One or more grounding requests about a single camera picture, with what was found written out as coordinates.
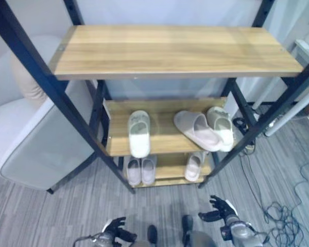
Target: wall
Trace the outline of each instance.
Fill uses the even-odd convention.
[[[168,24],[250,26],[261,0],[78,0],[86,24]],[[54,34],[62,37],[70,20],[62,0],[8,0],[28,35]],[[309,0],[276,0],[265,23],[280,42],[284,42]],[[0,39],[0,54],[7,47]],[[239,78],[248,101],[254,101],[270,78]],[[114,98],[161,98],[219,96],[225,79],[112,80],[108,82]],[[281,84],[267,101],[284,91]],[[236,111],[229,100],[228,110]]]

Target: shoe rack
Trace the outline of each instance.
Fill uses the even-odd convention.
[[[192,183],[184,178],[188,153],[202,149],[175,127],[174,115],[181,110],[206,113],[213,106],[223,107],[225,99],[221,97],[190,100],[108,100],[106,108],[111,120],[107,152],[110,156],[130,155],[128,118],[132,112],[142,109],[150,116],[150,153],[158,157],[156,182],[149,186]],[[196,183],[203,182],[211,170],[211,164],[206,159]]]
[[[200,148],[176,129],[173,115],[180,110],[205,112],[213,106],[222,107],[228,94],[232,94],[249,130],[222,160],[212,153],[213,164],[204,166],[196,181],[201,188],[309,86],[309,65],[302,68],[262,28],[274,0],[262,1],[252,27],[83,25],[75,1],[64,3],[73,26],[49,66],[5,0],[0,0],[0,35],[94,154],[132,193],[135,189],[128,184],[121,166],[113,161],[113,157],[129,155],[127,122],[132,111],[145,110],[150,115],[151,153],[159,159],[154,186],[185,184],[187,154]],[[117,101],[111,100],[106,88],[110,82],[105,82],[213,77],[228,78],[218,98]],[[256,120],[236,83],[237,77],[281,77],[287,90]],[[64,92],[69,80],[97,80],[90,122],[82,118]],[[105,134],[101,142],[97,139],[100,122]]]

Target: white sofa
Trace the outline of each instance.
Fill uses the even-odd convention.
[[[60,40],[32,39],[48,62]],[[0,176],[47,190],[78,167],[92,148],[47,98],[36,108],[23,98],[11,69],[11,52],[0,57]],[[93,100],[84,81],[70,81],[66,93],[89,122]],[[98,138],[103,136],[99,127]]]

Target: wooden board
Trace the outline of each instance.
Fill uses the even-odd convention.
[[[302,66],[264,28],[73,26],[52,58],[60,80],[293,77]]]
[[[174,115],[181,110],[206,112],[213,106],[223,107],[224,103],[225,98],[106,101],[111,115],[107,152],[110,156],[130,155],[127,124],[135,110],[150,115],[151,154],[201,151],[175,127]]]
[[[201,183],[202,181],[204,181],[204,177],[199,177],[199,179],[195,182],[190,182],[186,179],[160,179],[156,180],[153,184],[150,185],[144,185],[141,183],[137,186],[134,186],[134,188],[168,186],[168,185],[179,185],[179,184],[197,184]]]
[[[187,153],[159,154],[156,167],[156,180],[184,178],[187,159]],[[208,175],[211,171],[209,160],[206,157],[200,175]]]

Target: gray carpet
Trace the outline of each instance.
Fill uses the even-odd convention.
[[[277,200],[292,208],[298,203],[293,186],[303,179],[299,167],[309,162],[309,121],[294,120],[272,137],[258,138],[250,160],[264,204]],[[309,180],[309,165],[303,173]],[[299,185],[297,192],[303,203],[295,215],[309,230],[309,183]],[[126,229],[137,233],[140,240],[146,238],[148,225],[155,224],[158,246],[182,246],[180,221],[184,214],[191,214],[194,228],[210,234],[218,246],[232,246],[221,239],[222,221],[204,223],[197,218],[198,212],[212,210],[208,203],[212,194],[229,199],[241,219],[250,221],[258,231],[272,227],[264,222],[239,158],[204,189],[196,185],[141,188],[136,195],[96,160],[52,196],[0,178],[0,246],[72,246],[75,238],[99,232],[108,218],[120,216],[127,216]],[[301,246],[309,246],[307,234],[305,238]],[[78,246],[93,245],[86,241]]]

